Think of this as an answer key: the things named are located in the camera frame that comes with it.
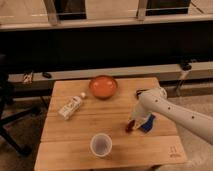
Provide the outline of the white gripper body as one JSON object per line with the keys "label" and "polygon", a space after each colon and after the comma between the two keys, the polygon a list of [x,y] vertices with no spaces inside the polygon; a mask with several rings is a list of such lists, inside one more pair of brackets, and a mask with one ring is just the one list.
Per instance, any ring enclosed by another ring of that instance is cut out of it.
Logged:
{"label": "white gripper body", "polygon": [[131,113],[130,119],[135,121],[136,126],[144,124],[150,116],[149,111],[141,104],[137,104]]}

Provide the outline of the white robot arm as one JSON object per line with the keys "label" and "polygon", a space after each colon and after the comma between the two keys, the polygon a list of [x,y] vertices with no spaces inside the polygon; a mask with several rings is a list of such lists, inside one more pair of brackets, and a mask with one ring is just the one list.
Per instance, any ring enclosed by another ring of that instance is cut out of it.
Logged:
{"label": "white robot arm", "polygon": [[142,91],[133,108],[130,120],[139,128],[148,121],[152,113],[159,113],[183,126],[193,134],[213,145],[213,117],[184,108],[167,100],[167,92],[162,87]]}

